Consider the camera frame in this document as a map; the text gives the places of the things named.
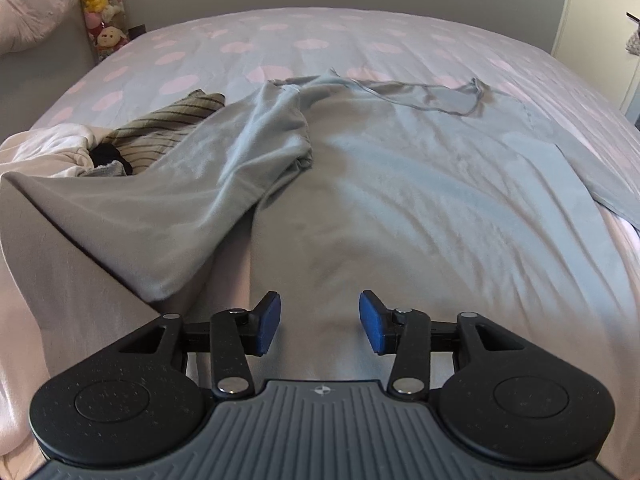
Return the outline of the pink polka dot bedsheet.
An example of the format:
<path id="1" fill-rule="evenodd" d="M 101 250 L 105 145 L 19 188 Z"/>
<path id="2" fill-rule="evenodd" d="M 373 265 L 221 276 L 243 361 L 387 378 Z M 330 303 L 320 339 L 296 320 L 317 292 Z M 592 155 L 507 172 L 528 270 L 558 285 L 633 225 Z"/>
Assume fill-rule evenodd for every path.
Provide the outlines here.
<path id="1" fill-rule="evenodd" d="M 548 54 L 491 32 L 384 12 L 277 10 L 206 18 L 145 35 L 70 88 L 38 122 L 42 133 L 99 136 L 175 103 L 195 89 L 223 93 L 247 118 L 265 82 L 328 68 L 348 79 L 454 88 L 477 78 L 558 125 L 605 165 L 622 191 L 639 187 L 639 141 L 620 113 Z M 252 136 L 206 122 L 177 155 L 181 184 L 166 178 L 15 176 L 2 182 L 6 210 L 37 211 L 84 247 L 214 248 L 270 185 L 296 174 L 302 138 Z M 198 180 L 197 169 L 213 170 Z"/>

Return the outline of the black garment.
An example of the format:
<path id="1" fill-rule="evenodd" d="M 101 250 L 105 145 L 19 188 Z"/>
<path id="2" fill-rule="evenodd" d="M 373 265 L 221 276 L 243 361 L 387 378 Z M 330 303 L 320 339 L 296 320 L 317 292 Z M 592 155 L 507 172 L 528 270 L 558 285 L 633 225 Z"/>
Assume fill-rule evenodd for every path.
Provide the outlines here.
<path id="1" fill-rule="evenodd" d="M 125 170 L 125 174 L 132 174 L 132 167 L 120 154 L 120 151 L 113 144 L 98 144 L 90 153 L 93 166 L 107 166 L 111 162 L 119 162 Z"/>

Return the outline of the white cabinet door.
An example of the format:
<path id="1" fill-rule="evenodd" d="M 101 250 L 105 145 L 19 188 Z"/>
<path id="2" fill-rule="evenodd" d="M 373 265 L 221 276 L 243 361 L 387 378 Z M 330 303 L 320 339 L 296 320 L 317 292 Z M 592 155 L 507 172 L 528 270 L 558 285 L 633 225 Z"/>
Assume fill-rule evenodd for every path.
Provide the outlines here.
<path id="1" fill-rule="evenodd" d="M 639 0 L 565 0 L 552 55 L 618 108 L 639 119 L 639 58 L 626 43 Z"/>

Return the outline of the light blue-grey long-sleeve shirt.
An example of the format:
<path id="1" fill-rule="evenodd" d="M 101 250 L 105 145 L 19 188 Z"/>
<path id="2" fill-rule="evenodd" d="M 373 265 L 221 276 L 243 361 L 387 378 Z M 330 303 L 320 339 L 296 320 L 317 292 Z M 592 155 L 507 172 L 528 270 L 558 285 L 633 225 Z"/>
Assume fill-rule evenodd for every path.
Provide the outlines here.
<path id="1" fill-rule="evenodd" d="M 479 81 L 448 89 L 327 74 L 265 84 L 247 118 L 239 108 L 130 178 L 181 184 L 177 155 L 210 120 L 302 138 L 296 174 L 246 214 L 250 296 L 275 290 L 283 304 L 258 378 L 382 375 L 357 318 L 371 289 L 435 318 L 480 312 L 612 391 L 638 382 L 638 278 L 611 226 L 638 222 L 639 195 L 591 166 L 558 125 Z M 154 311 L 188 310 L 186 291 L 206 280 L 222 243 L 99 249 L 61 233 Z"/>

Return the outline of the dark wall socket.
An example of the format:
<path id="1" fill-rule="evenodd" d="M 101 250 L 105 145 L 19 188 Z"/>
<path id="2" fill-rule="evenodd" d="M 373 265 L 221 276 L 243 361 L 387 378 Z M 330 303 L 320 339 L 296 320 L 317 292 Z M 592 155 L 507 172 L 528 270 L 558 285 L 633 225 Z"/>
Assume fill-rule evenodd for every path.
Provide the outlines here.
<path id="1" fill-rule="evenodd" d="M 136 38 L 144 35 L 145 33 L 146 33 L 146 27 L 144 25 L 138 25 L 128 29 L 128 36 L 130 40 L 135 40 Z"/>

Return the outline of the brown striped garment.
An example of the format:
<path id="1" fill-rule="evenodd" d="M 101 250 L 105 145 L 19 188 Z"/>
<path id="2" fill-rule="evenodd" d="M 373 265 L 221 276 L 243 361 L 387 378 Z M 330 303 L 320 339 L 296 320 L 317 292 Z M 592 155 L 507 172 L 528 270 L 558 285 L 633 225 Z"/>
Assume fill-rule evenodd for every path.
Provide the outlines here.
<path id="1" fill-rule="evenodd" d="M 182 142 L 201 122 L 226 105 L 221 93 L 195 90 L 184 98 L 112 130 L 102 141 L 141 174 Z"/>

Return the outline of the cream white sweater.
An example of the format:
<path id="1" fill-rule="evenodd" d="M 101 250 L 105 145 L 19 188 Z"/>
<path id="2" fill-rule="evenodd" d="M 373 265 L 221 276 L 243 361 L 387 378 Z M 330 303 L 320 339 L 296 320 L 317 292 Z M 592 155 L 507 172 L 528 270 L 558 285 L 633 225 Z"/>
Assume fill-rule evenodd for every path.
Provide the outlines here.
<path id="1" fill-rule="evenodd" d="M 76 182 L 103 128 L 61 124 L 1 145 L 1 475 L 26 476 L 42 458 L 30 434 L 32 396 L 66 370 L 156 318 L 70 242 L 20 190 Z"/>

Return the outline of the clear tube of plush toys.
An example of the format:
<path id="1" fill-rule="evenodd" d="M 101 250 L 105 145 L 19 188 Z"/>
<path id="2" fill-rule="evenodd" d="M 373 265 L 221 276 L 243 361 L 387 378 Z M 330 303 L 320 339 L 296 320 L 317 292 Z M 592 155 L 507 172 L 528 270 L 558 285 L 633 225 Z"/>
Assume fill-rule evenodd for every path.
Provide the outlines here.
<path id="1" fill-rule="evenodd" d="M 102 62 L 129 42 L 124 0 L 80 0 L 90 44 Z"/>

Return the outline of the grey knit sock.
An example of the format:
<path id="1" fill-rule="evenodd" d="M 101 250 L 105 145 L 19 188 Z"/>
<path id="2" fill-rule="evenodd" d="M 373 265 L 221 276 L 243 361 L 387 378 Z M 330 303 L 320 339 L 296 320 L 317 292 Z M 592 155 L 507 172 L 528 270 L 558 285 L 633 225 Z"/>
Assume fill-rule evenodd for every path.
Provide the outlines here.
<path id="1" fill-rule="evenodd" d="M 83 177 L 110 178 L 126 177 L 127 168 L 119 161 L 113 160 L 109 164 L 97 166 L 82 173 Z"/>

